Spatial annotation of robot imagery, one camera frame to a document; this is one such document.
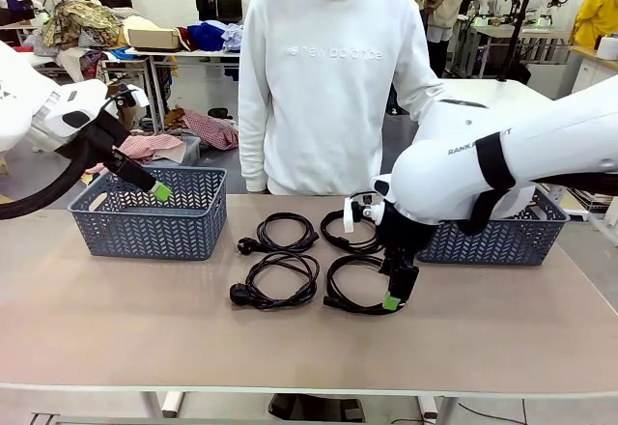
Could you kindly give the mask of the person in beige coat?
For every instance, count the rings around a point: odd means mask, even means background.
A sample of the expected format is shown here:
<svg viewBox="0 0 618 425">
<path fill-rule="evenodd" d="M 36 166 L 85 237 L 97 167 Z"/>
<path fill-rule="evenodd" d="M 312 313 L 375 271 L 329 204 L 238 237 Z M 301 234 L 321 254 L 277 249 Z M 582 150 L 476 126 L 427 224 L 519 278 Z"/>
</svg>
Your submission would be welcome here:
<svg viewBox="0 0 618 425">
<path fill-rule="evenodd" d="M 430 57 L 430 67 L 438 78 L 443 76 L 448 45 L 465 0 L 435 0 L 428 5 L 428 25 L 426 40 Z"/>
</svg>

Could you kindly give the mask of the patterned clothes pile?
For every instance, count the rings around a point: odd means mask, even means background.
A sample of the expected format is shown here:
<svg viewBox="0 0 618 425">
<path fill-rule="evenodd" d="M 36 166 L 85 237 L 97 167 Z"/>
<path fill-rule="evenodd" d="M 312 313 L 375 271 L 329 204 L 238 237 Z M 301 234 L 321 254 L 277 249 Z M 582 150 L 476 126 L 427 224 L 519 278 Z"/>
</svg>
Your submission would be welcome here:
<svg viewBox="0 0 618 425">
<path fill-rule="evenodd" d="M 71 47 L 83 34 L 86 47 L 111 48 L 118 42 L 122 21 L 107 7 L 88 1 L 62 1 L 42 26 L 47 47 Z"/>
</svg>

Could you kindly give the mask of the blue-grey plastic basket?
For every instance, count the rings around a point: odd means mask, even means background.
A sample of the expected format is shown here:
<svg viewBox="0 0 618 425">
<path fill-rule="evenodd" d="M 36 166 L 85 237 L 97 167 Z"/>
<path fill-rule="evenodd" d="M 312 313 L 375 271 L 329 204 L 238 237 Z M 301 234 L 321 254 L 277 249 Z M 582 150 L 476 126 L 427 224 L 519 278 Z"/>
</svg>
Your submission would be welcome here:
<svg viewBox="0 0 618 425">
<path fill-rule="evenodd" d="M 490 221 L 480 234 L 467 236 L 452 222 L 439 225 L 417 260 L 441 265 L 537 267 L 569 220 L 569 215 L 538 188 L 524 210 Z"/>
<path fill-rule="evenodd" d="M 227 219 L 221 168 L 147 166 L 171 189 L 168 198 L 145 192 L 106 172 L 69 205 L 91 254 L 99 257 L 205 261 Z"/>
</svg>

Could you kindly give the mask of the person's right forearm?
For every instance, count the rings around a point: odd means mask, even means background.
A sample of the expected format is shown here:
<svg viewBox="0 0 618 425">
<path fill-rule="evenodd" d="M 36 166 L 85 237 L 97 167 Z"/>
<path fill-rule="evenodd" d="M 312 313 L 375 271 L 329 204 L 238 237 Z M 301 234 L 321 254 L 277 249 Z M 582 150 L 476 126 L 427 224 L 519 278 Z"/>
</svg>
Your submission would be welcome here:
<svg viewBox="0 0 618 425">
<path fill-rule="evenodd" d="M 259 99 L 239 100 L 239 161 L 246 189 L 252 193 L 267 189 L 264 143 L 267 107 Z"/>
</svg>

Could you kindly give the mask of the grey metal frame bar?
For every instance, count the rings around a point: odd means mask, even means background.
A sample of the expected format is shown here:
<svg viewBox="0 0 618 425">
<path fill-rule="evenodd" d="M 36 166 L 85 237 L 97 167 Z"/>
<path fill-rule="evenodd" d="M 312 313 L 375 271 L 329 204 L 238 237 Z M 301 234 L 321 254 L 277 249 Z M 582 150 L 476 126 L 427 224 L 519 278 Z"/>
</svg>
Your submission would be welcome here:
<svg viewBox="0 0 618 425">
<path fill-rule="evenodd" d="M 33 412 L 31 418 L 22 425 L 278 425 L 278 423 L 257 419 L 115 417 Z"/>
</svg>

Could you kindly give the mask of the blue cloth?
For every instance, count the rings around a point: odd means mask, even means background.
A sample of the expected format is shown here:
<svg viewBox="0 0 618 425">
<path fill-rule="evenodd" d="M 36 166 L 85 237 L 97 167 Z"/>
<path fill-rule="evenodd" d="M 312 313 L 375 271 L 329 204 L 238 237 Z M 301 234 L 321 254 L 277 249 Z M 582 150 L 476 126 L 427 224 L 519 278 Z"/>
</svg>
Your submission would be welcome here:
<svg viewBox="0 0 618 425">
<path fill-rule="evenodd" d="M 189 49 L 207 52 L 221 51 L 225 40 L 223 35 L 227 26 L 216 20 L 203 21 L 187 27 Z"/>
</svg>

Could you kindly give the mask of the light blue shirt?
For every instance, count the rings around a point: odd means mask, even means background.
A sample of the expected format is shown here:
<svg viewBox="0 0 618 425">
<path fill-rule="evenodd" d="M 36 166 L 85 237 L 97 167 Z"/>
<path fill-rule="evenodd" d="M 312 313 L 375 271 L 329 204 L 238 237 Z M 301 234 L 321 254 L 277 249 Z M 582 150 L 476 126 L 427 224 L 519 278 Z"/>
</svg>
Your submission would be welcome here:
<svg viewBox="0 0 618 425">
<path fill-rule="evenodd" d="M 238 24 L 227 24 L 221 39 L 223 40 L 222 49 L 225 52 L 240 52 L 242 43 L 243 26 Z"/>
</svg>

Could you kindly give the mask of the black floor device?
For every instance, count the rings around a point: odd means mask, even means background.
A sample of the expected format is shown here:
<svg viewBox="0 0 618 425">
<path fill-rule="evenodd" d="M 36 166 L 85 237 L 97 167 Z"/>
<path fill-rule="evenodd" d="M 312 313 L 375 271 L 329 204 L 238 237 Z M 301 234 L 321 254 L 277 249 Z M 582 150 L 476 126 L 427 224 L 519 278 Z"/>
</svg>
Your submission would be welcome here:
<svg viewBox="0 0 618 425">
<path fill-rule="evenodd" d="M 300 393 L 276 393 L 267 411 L 287 421 L 365 423 L 366 417 L 358 399 L 325 398 Z"/>
</svg>

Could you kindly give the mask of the grey robot table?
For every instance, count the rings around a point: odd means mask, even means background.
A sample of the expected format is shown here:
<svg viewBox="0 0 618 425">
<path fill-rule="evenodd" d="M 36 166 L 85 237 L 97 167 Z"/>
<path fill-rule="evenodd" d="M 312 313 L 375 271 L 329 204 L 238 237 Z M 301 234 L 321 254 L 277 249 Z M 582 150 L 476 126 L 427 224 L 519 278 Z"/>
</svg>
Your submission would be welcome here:
<svg viewBox="0 0 618 425">
<path fill-rule="evenodd" d="M 475 26 L 465 33 L 460 75 L 492 78 L 502 70 L 514 27 Z M 552 28 L 522 28 L 515 45 L 514 61 L 522 65 L 565 65 L 570 55 L 568 32 Z"/>
</svg>

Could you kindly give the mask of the white clothes table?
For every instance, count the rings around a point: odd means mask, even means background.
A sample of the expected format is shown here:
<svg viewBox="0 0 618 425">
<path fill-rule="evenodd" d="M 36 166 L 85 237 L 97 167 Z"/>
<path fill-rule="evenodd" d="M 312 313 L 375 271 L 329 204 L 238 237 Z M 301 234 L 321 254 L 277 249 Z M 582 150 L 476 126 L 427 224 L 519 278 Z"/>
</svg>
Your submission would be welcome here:
<svg viewBox="0 0 618 425">
<path fill-rule="evenodd" d="M 239 54 L 226 51 L 147 51 L 129 47 L 125 50 L 127 55 L 136 56 L 145 62 L 145 85 L 148 88 L 148 96 L 152 100 L 150 105 L 151 118 L 155 133 L 166 131 L 164 122 L 167 111 L 163 90 L 160 85 L 157 70 L 173 68 L 178 70 L 182 67 L 203 66 L 206 69 L 235 70 L 239 69 Z"/>
</svg>

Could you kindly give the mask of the black tripod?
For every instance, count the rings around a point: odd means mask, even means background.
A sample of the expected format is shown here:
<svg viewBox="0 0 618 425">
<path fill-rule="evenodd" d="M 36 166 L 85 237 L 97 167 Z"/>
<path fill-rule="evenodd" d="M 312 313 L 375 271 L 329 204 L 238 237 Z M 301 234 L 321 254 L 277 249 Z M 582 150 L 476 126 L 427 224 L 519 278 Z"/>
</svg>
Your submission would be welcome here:
<svg viewBox="0 0 618 425">
<path fill-rule="evenodd" d="M 514 56 L 516 54 L 516 48 L 518 45 L 521 28 L 525 21 L 526 9 L 529 4 L 529 1 L 530 0 L 521 0 L 520 2 L 520 10 L 516 16 L 516 23 L 515 23 L 513 33 L 509 41 L 505 60 L 501 67 L 500 73 L 498 74 L 498 77 L 497 77 L 497 80 L 500 82 L 505 82 L 507 80 L 508 73 L 512 67 Z"/>
</svg>

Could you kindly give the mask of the white cabinet with wooden top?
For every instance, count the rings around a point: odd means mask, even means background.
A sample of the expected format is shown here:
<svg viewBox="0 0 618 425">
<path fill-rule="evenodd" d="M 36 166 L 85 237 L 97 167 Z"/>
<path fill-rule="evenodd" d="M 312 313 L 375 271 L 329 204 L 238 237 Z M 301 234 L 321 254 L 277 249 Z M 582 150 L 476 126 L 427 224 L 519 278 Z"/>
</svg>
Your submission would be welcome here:
<svg viewBox="0 0 618 425">
<path fill-rule="evenodd" d="M 618 60 L 600 58 L 593 48 L 572 46 L 579 62 L 576 79 L 571 93 L 576 93 L 618 75 Z"/>
</svg>

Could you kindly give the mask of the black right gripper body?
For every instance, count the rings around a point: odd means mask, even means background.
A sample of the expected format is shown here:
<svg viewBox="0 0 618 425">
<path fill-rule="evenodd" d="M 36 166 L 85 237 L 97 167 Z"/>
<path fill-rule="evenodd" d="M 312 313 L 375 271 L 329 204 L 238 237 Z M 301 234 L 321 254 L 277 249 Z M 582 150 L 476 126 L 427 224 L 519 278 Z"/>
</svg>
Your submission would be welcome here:
<svg viewBox="0 0 618 425">
<path fill-rule="evenodd" d="M 376 231 L 386 254 L 416 255 L 430 243 L 435 225 L 413 221 L 399 213 L 392 204 L 386 204 Z"/>
</svg>

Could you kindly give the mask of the person in white sweatshirt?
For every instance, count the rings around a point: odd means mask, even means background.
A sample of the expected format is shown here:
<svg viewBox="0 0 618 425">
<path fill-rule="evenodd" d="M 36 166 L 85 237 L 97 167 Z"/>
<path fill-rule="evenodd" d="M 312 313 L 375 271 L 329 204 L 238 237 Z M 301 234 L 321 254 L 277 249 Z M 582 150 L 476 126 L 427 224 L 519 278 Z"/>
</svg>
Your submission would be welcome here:
<svg viewBox="0 0 618 425">
<path fill-rule="evenodd" d="M 368 189 L 388 98 L 418 121 L 444 94 L 414 0 L 250 0 L 239 100 L 267 107 L 267 189 L 258 193 Z"/>
</svg>

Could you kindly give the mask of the red checked cloth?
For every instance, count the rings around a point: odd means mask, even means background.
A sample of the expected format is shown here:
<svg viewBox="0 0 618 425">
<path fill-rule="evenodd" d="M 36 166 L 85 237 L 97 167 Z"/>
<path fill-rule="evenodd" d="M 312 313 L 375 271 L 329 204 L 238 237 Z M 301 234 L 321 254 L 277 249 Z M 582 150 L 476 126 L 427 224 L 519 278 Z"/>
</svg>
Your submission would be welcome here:
<svg viewBox="0 0 618 425">
<path fill-rule="evenodd" d="M 219 119 L 194 110 L 177 107 L 164 116 L 167 128 L 185 128 L 198 136 L 203 145 L 219 151 L 239 146 L 238 125 L 234 120 Z"/>
</svg>

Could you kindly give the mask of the pink checked cloth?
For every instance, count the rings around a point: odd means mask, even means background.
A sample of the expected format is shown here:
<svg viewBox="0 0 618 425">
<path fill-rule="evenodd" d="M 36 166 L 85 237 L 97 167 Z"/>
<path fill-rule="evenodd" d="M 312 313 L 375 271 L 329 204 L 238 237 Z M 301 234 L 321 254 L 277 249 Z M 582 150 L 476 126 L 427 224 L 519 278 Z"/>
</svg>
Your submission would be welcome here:
<svg viewBox="0 0 618 425">
<path fill-rule="evenodd" d="M 180 138 L 169 134 L 130 135 L 119 150 L 139 164 L 163 158 L 181 163 L 187 145 Z"/>
</svg>

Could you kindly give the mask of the brown cardboard box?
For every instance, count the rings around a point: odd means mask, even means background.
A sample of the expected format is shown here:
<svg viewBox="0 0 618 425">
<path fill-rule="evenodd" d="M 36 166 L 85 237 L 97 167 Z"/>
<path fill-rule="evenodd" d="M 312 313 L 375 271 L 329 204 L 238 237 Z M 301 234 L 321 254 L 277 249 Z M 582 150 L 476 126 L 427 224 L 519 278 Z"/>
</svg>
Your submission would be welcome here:
<svg viewBox="0 0 618 425">
<path fill-rule="evenodd" d="M 141 51 L 178 51 L 183 46 L 177 29 L 126 29 L 127 42 Z"/>
</svg>

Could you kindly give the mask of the clear storage bin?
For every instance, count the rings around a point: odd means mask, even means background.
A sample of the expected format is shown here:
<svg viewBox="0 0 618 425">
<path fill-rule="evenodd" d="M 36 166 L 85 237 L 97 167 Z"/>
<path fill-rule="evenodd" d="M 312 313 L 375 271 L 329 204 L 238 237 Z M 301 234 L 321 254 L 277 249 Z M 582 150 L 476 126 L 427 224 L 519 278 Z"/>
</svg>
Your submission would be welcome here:
<svg viewBox="0 0 618 425">
<path fill-rule="evenodd" d="M 185 153 L 183 156 L 182 165 L 190 166 L 196 164 L 201 157 L 201 139 L 195 135 L 182 135 L 182 142 L 185 144 Z"/>
</svg>

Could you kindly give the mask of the white empty table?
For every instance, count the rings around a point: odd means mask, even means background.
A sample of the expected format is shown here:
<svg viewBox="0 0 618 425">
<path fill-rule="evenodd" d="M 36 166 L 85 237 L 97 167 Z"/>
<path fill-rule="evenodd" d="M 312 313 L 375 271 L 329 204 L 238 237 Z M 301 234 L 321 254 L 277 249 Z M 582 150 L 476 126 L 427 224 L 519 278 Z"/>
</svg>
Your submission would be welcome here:
<svg viewBox="0 0 618 425">
<path fill-rule="evenodd" d="M 524 106 L 545 105 L 552 100 L 513 80 L 497 79 L 442 79 L 446 93 L 458 100 L 477 102 L 487 107 L 507 107 L 521 103 Z"/>
</svg>

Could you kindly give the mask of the white table leg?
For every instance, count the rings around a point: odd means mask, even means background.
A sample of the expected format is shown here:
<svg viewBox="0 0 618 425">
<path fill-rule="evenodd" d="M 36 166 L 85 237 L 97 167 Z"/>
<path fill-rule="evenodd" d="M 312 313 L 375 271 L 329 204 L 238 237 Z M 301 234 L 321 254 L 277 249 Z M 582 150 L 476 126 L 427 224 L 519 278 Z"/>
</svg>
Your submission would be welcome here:
<svg viewBox="0 0 618 425">
<path fill-rule="evenodd" d="M 450 425 L 454 419 L 459 399 L 423 394 L 417 397 L 417 402 L 425 425 Z"/>
<path fill-rule="evenodd" d="M 147 416 L 151 418 L 179 418 L 184 396 L 184 392 L 167 391 L 163 394 L 163 401 L 160 402 L 155 391 L 140 393 Z"/>
</svg>

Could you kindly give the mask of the black chair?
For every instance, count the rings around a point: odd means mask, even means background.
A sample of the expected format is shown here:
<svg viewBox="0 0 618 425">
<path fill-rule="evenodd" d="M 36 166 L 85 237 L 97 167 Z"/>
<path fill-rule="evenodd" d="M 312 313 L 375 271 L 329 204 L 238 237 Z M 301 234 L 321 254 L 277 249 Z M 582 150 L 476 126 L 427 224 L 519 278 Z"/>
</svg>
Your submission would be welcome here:
<svg viewBox="0 0 618 425">
<path fill-rule="evenodd" d="M 216 0 L 217 19 L 225 24 L 239 24 L 243 18 L 242 0 Z"/>
</svg>

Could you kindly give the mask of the person in yellow jacket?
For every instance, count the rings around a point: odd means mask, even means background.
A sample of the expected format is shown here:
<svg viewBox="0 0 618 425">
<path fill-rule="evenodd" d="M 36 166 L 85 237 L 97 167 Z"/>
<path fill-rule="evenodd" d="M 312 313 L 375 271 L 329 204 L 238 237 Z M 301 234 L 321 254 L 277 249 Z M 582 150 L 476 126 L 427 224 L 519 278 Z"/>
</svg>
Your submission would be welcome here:
<svg viewBox="0 0 618 425">
<path fill-rule="evenodd" d="M 618 0 L 584 0 L 574 22 L 571 44 L 593 48 L 600 36 L 618 32 Z"/>
</svg>

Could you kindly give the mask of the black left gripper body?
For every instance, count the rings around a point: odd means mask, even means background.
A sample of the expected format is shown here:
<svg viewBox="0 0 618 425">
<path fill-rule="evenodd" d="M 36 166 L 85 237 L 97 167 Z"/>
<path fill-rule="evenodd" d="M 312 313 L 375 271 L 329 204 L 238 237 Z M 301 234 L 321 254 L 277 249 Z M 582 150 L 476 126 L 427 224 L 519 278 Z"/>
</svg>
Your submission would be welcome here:
<svg viewBox="0 0 618 425">
<path fill-rule="evenodd" d="M 129 131 L 121 121 L 109 113 L 99 113 L 86 130 L 90 160 L 94 164 L 122 163 L 126 155 L 120 148 L 128 137 Z"/>
</svg>

